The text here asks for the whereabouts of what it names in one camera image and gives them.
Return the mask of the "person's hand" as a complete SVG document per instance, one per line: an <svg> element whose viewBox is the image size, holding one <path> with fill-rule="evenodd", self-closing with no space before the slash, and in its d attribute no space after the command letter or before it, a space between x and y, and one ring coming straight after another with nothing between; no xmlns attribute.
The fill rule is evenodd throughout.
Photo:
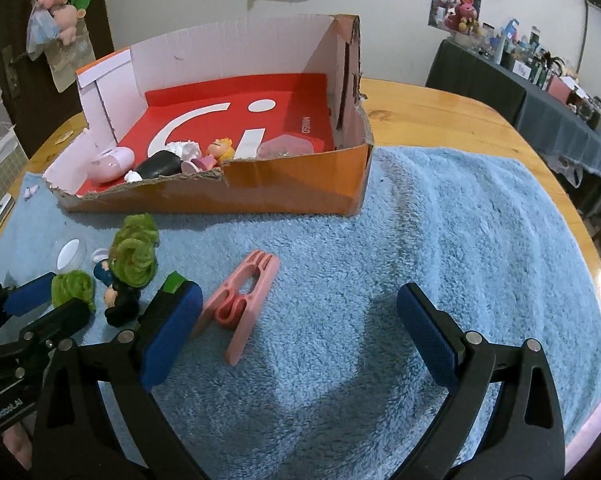
<svg viewBox="0 0 601 480"><path fill-rule="evenodd" d="M32 462L32 444L25 427L18 422L5 430L2 438L5 447L26 470L29 470Z"/></svg>

